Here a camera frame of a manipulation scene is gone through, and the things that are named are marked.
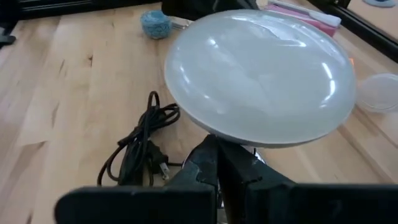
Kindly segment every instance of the round light diffuser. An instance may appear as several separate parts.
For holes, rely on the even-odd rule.
[[[320,138],[355,102],[344,50],[311,25],[266,11],[225,11],[195,21],[171,46],[165,80],[196,124],[250,146]]]

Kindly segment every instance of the black power cord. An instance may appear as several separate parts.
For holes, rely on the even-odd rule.
[[[155,105],[152,105],[153,97],[155,97]],[[149,185],[152,186],[154,173],[163,173],[164,170],[161,167],[168,164],[169,158],[163,155],[159,147],[149,140],[149,136],[154,131],[176,122],[179,118],[180,108],[178,105],[172,103],[161,108],[159,95],[152,91],[149,94],[147,111],[141,115],[134,130],[127,137],[118,141],[119,147],[112,153],[98,174],[97,185],[101,186],[105,171],[112,180],[118,182],[118,185],[142,185],[142,173],[144,165],[146,165],[149,172]],[[124,148],[126,148],[126,153],[120,167],[119,177],[116,177],[111,172],[112,162]]]

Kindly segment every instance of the pink object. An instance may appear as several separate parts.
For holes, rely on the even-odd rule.
[[[273,12],[279,12],[279,13],[285,14],[287,16],[291,16],[296,19],[300,19],[301,21],[304,21],[304,22],[311,24],[311,25],[315,26],[316,28],[322,30],[323,32],[325,32],[326,34],[328,34],[331,37],[333,37],[333,35],[335,34],[335,32],[337,30],[336,27],[332,27],[327,24],[324,24],[323,22],[312,19],[308,14],[299,13],[299,12],[285,9],[283,7],[279,7],[279,6],[272,5],[272,4],[267,5],[264,9],[273,11]]]

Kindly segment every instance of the blue ball of yarn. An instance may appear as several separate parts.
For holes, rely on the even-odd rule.
[[[144,33],[153,39],[162,39],[170,35],[172,22],[161,10],[152,10],[143,13],[141,25]]]

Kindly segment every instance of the wooden table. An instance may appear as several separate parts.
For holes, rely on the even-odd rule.
[[[18,23],[12,33],[17,42],[0,51],[0,223],[53,223],[59,196],[95,185],[116,142],[145,110],[149,92],[158,91],[162,105],[174,101],[163,62],[178,32],[150,40],[139,23],[143,12],[158,8]],[[354,58],[358,80],[398,73],[396,63],[344,27],[335,39]],[[181,162],[205,135],[183,114],[154,141],[171,161]],[[325,138],[261,152],[270,166],[298,182],[398,182],[398,114],[355,108]],[[104,184],[114,183],[106,177]]]

